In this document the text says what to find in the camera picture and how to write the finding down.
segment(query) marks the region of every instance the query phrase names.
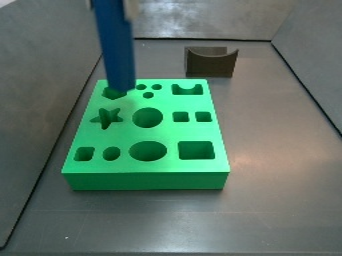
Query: rectangular hole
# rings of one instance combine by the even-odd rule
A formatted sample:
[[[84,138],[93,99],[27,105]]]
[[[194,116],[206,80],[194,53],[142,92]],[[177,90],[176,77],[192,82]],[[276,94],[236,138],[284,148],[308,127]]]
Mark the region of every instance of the rectangular hole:
[[[177,143],[178,159],[213,159],[213,146],[209,141],[180,141]]]
[[[93,147],[80,147],[77,148],[73,160],[74,161],[89,161],[93,156]]]
[[[210,122],[212,121],[209,112],[196,112],[194,116],[196,116],[197,122]]]
[[[188,122],[188,113],[186,112],[173,112],[173,122]]]

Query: green foam block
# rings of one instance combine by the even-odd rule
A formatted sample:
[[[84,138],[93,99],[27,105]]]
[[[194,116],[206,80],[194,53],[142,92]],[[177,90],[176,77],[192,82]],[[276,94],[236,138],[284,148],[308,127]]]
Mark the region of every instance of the green foam block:
[[[73,190],[221,189],[229,166],[202,79],[97,81],[61,173]]]

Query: gray metal surface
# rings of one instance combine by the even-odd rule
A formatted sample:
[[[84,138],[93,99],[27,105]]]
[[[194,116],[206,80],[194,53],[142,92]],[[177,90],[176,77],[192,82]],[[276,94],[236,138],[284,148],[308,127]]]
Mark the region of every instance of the gray metal surface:
[[[3,255],[342,253],[342,141],[269,43],[136,41],[140,78],[184,78],[184,46],[239,48],[209,79],[231,175],[221,191],[72,192],[60,169],[90,77]]]
[[[342,133],[342,1],[304,0],[272,44]]]
[[[297,0],[140,0],[137,38],[271,40]]]
[[[0,247],[100,56],[84,1],[0,9]]]

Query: metal floor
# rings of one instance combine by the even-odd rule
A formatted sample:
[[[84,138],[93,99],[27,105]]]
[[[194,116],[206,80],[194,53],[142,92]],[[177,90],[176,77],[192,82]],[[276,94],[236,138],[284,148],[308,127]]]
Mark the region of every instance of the metal floor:
[[[209,79],[231,174],[221,191],[72,192],[60,169],[100,63],[21,216],[7,254],[342,253],[342,141],[269,43],[137,40],[138,78],[182,78],[184,46],[239,48]]]

